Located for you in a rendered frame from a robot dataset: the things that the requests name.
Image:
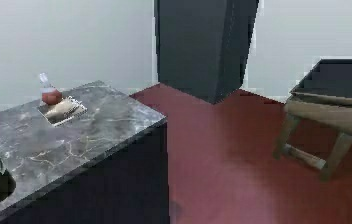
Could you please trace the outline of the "silver tray with bread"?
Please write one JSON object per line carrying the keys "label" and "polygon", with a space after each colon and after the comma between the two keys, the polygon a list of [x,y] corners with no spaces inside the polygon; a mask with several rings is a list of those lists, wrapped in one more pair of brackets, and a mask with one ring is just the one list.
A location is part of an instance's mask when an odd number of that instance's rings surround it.
{"label": "silver tray with bread", "polygon": [[86,113],[87,108],[81,101],[68,96],[56,105],[40,105],[38,111],[52,126],[56,127]]}

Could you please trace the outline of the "marble top black counter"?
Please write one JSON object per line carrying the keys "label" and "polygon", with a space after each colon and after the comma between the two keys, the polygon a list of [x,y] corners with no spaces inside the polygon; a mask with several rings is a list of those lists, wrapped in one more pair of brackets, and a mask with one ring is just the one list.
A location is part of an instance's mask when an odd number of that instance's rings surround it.
{"label": "marble top black counter", "polygon": [[170,224],[166,117],[101,81],[67,94],[86,110],[60,125],[39,100],[0,112],[0,224]]}

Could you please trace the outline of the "dark grey refrigerator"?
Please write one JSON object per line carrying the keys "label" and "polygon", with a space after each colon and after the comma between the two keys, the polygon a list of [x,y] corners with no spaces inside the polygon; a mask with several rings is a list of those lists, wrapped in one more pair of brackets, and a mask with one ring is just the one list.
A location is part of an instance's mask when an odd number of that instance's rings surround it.
{"label": "dark grey refrigerator", "polygon": [[244,80],[260,0],[154,0],[160,83],[211,104]]}

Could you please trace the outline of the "clear bottle red liquid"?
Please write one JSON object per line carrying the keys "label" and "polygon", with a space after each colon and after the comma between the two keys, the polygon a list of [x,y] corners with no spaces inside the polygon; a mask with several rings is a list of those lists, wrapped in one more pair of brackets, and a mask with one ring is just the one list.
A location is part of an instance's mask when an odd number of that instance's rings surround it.
{"label": "clear bottle red liquid", "polygon": [[62,101],[62,93],[54,87],[45,73],[39,74],[42,83],[41,99],[47,105],[56,105]]}

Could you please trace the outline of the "wooden stool dark seat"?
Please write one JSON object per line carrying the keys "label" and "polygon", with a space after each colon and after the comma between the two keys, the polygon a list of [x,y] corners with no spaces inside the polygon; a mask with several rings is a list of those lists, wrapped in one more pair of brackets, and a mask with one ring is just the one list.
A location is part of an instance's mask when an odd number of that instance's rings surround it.
{"label": "wooden stool dark seat", "polygon": [[[287,155],[320,171],[328,180],[352,145],[352,58],[322,58],[290,91],[284,105],[285,119],[273,157]],[[321,159],[288,143],[301,120],[325,124],[338,131],[327,159]]]}

